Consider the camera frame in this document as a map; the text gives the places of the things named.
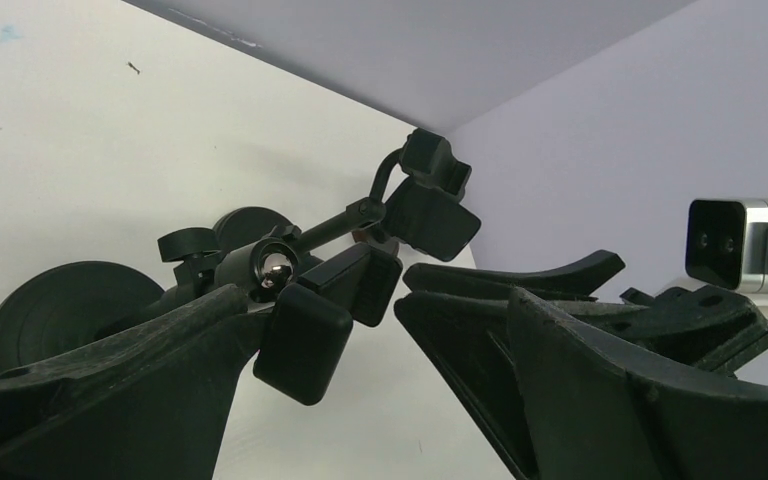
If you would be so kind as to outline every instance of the wall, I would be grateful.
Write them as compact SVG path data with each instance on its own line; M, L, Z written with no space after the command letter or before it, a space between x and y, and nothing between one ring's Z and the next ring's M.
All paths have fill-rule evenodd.
M768 1L700 0L450 137L479 267L605 248L628 268L604 298L654 292L683 273L694 198L768 197ZM768 383L768 353L741 373Z

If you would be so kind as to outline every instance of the shiny metal sphere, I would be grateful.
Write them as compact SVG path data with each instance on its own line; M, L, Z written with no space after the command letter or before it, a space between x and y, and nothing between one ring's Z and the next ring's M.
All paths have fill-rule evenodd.
M261 265L260 286L267 290L284 288L293 278L293 262L283 253L266 254Z

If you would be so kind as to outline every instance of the black knob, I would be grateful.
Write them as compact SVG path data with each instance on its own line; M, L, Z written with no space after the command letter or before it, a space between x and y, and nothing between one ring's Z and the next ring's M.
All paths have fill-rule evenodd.
M210 228L184 228L157 239L160 259L164 263L180 262L194 255L209 255L219 251L216 233Z

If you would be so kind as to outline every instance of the silver camera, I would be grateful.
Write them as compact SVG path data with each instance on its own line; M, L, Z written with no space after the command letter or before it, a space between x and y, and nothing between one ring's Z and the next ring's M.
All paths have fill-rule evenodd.
M694 200L684 266L711 285L768 293L768 199Z

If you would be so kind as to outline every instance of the white table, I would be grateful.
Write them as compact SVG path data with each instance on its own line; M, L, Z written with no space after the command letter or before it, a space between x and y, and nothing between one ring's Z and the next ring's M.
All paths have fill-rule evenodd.
M115 0L0 1L0 302L80 260L126 264L170 287L161 235L247 205L310 227L365 195L410 131ZM471 253L453 264L473 266ZM355 328L316 407L247 369L216 478L510 475L390 315Z

